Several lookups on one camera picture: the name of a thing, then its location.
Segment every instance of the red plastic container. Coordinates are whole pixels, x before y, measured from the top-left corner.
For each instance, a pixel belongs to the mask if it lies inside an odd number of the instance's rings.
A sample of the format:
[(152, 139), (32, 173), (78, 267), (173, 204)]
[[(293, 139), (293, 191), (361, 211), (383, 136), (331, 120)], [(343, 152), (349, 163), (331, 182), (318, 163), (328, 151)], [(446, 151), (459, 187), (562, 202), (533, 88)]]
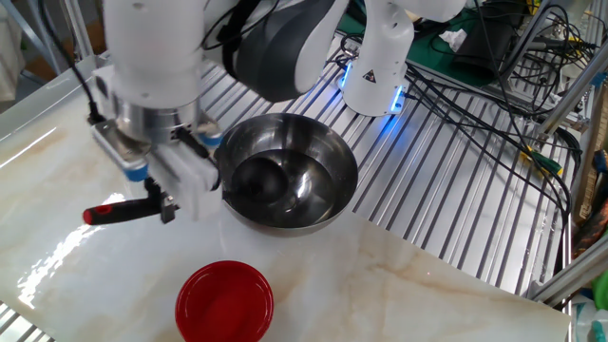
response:
[(270, 326), (274, 306), (260, 272), (242, 262), (219, 261), (188, 278), (175, 317), (186, 342), (257, 342)]

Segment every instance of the metal bowl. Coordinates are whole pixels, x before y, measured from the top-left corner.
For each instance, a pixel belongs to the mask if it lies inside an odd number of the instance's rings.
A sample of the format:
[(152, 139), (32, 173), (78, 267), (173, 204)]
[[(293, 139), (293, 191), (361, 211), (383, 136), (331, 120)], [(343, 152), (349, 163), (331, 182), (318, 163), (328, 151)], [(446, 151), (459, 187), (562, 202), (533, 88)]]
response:
[[(216, 151), (223, 197), (257, 227), (320, 229), (344, 210), (357, 185), (357, 163), (349, 146), (323, 123), (295, 114), (267, 114), (246, 120), (226, 133)], [(252, 159), (271, 161), (260, 174), (287, 176), (271, 201), (244, 197), (236, 172)]]

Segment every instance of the marble table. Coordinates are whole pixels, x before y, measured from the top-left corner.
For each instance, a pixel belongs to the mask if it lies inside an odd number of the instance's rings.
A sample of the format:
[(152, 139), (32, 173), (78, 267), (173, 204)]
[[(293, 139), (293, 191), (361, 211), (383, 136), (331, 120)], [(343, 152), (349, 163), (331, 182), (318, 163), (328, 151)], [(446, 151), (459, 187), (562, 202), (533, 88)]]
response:
[(182, 283), (217, 260), (268, 279), (263, 341), (563, 341), (569, 317), (467, 275), (346, 211), (302, 237), (260, 233), (217, 195), (185, 215), (83, 224), (84, 208), (143, 196), (97, 148), (86, 101), (0, 142), (0, 300), (58, 341), (181, 341)]

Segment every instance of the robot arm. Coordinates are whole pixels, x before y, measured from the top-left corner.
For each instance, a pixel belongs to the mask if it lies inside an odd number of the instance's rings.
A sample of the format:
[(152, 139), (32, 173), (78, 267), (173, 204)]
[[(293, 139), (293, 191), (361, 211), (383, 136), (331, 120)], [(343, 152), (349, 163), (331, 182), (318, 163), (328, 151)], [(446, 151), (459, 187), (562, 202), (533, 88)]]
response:
[[(178, 204), (191, 219), (201, 219), (221, 198), (214, 191), (219, 171), (196, 139), (205, 117), (203, 54), (268, 101), (296, 98), (321, 74), (349, 0), (135, 1), (104, 2), (114, 65), (95, 72), (98, 102), (108, 121), (92, 127), (93, 137), (130, 180), (156, 181), (162, 189), (155, 196), (163, 201), (159, 207)], [(464, 3), (366, 1), (366, 38), (343, 86), (347, 105), (382, 115), (401, 92), (400, 69), (413, 39), (405, 9), (448, 20)]]

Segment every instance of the tool handle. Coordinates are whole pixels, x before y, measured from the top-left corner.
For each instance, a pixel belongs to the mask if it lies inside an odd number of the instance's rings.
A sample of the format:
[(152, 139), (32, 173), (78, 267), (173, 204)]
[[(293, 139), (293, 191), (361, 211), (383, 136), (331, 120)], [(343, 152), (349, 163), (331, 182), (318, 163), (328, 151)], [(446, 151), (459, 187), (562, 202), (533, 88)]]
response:
[(161, 213), (159, 204), (151, 199), (133, 199), (88, 208), (83, 220), (89, 225), (111, 224), (141, 219)]

